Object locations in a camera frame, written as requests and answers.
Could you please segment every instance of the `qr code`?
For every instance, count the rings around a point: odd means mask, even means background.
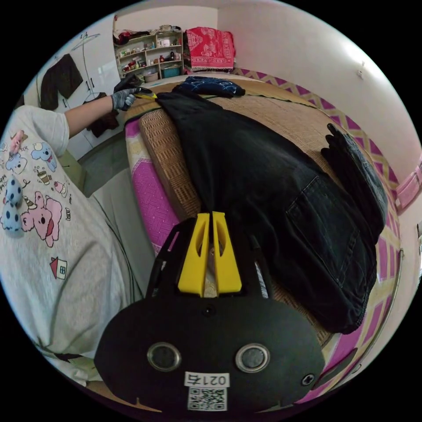
[[[188,410],[227,410],[227,388],[189,388]]]

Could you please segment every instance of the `jeans pocket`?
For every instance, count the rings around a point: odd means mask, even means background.
[[[317,176],[297,196],[286,215],[296,235],[342,288],[359,230],[341,199]]]

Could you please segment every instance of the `house print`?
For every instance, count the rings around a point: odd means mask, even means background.
[[[67,273],[67,262],[56,258],[51,258],[50,262],[51,270],[53,271],[54,277],[56,279],[64,280]]]

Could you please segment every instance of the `white t-shirt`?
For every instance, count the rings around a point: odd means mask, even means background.
[[[21,149],[9,158],[11,139],[20,130]],[[119,265],[121,251],[104,215],[57,160],[69,142],[67,119],[24,105],[14,111],[0,142],[3,289],[27,335],[58,370],[82,385],[100,380],[96,371],[54,356],[80,354],[89,362],[107,323],[131,300],[126,269]],[[22,228],[13,236],[7,229],[10,213],[3,215],[12,176],[23,193],[17,216],[11,216],[13,227]]]

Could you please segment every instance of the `gray floor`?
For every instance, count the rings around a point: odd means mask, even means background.
[[[91,196],[113,176],[129,167],[124,132],[113,136],[79,160],[87,171],[85,196]]]

